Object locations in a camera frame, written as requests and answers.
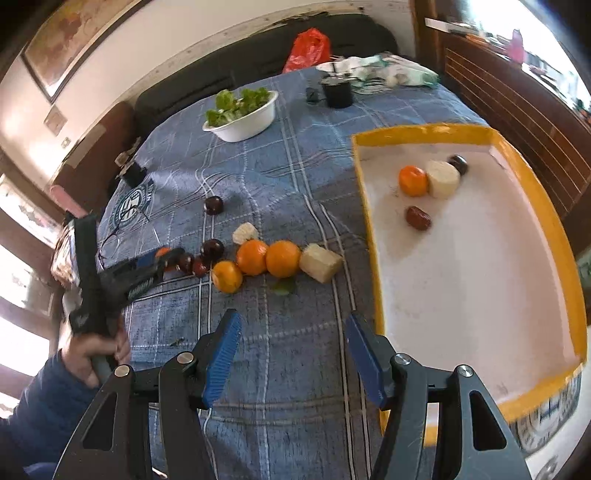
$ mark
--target chestnut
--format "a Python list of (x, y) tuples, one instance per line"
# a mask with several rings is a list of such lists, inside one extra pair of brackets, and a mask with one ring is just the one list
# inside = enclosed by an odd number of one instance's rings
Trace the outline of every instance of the chestnut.
[(203, 209), (208, 215), (219, 215), (223, 212), (223, 200), (221, 197), (214, 195), (205, 199)]
[(185, 252), (178, 258), (178, 269), (185, 275), (190, 275), (193, 272), (193, 260), (194, 256)]
[(214, 264), (223, 257), (224, 246), (217, 238), (210, 238), (201, 246), (201, 257), (208, 265)]
[(468, 162), (460, 155), (452, 155), (447, 159), (447, 163), (454, 167), (461, 176), (464, 176), (468, 171)]
[(193, 275), (197, 278), (203, 278), (207, 272), (209, 272), (209, 266), (203, 261), (200, 255), (196, 256), (193, 260)]

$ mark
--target window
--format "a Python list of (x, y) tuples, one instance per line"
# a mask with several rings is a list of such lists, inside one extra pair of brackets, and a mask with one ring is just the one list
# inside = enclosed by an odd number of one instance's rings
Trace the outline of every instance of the window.
[(49, 316), (54, 292), (25, 262), (0, 245), (0, 297), (17, 307)]
[(0, 419), (7, 419), (12, 415), (12, 411), (17, 405), (18, 400), (16, 398), (0, 393)]
[(0, 317), (0, 364), (34, 377), (49, 357), (49, 340)]
[(556, 80), (560, 93), (572, 104), (580, 99), (589, 109), (591, 96), (573, 63), (548, 27), (519, 0), (464, 1), (462, 17), (480, 30), (507, 39), (512, 38), (514, 29), (520, 30), (525, 50), (558, 71), (558, 78), (549, 76)]
[(61, 226), (35, 207), (6, 175), (0, 176), (0, 208), (31, 235), (50, 248), (56, 246)]

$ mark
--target printed logo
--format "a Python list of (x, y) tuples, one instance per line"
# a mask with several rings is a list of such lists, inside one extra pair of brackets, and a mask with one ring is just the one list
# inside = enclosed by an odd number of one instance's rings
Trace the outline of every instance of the printed logo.
[(124, 228), (129, 225), (140, 212), (146, 212), (152, 201), (154, 192), (154, 181), (149, 179), (147, 182), (139, 185), (124, 197), (117, 201), (117, 205), (111, 213), (111, 228), (115, 229), (118, 225)]
[(524, 456), (537, 452), (560, 430), (577, 408), (580, 392), (579, 374), (561, 392), (511, 425)]

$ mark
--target red plastic bag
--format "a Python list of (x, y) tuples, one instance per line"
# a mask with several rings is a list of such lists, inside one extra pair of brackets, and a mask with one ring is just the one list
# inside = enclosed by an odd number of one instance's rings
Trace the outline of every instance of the red plastic bag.
[(330, 61), (330, 40), (320, 30), (311, 28), (300, 33), (283, 67), (283, 73), (301, 70)]

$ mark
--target blue plaid tablecloth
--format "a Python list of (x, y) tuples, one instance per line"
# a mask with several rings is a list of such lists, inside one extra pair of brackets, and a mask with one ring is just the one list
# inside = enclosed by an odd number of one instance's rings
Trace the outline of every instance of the blue plaid tablecloth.
[[(369, 477), (381, 441), (378, 411), (366, 401), (343, 335), (352, 310), (370, 319), (374, 309), (350, 136), (404, 124), (484, 124), (442, 86), (357, 95), (342, 110), (324, 102), (309, 105), (305, 88), (317, 75), (308, 69), (252, 84), (279, 91), (277, 117), (243, 142), (224, 143), (202, 131), (213, 98), (167, 119), (135, 156), (149, 172), (142, 201), (150, 221), (126, 216), (103, 248), (109, 265), (161, 244), (197, 252), (205, 239), (219, 238), (226, 257), (234, 258), (232, 232), (250, 222), (269, 244), (317, 242), (346, 259), (326, 285), (299, 274), (296, 293), (287, 297), (270, 292), (274, 280), (268, 275), (246, 278), (234, 295), (217, 291), (209, 277), (185, 277), (127, 308), (136, 369), (162, 365), (191, 349), (229, 307), (244, 317), (223, 396), (200, 415), (220, 480)], [(219, 216), (203, 211), (204, 198), (212, 194), (225, 201)], [(126, 198), (129, 187), (122, 182), (99, 239), (112, 231), (111, 220)], [(166, 471), (158, 425), (158, 412), (151, 411), (154, 466)]]

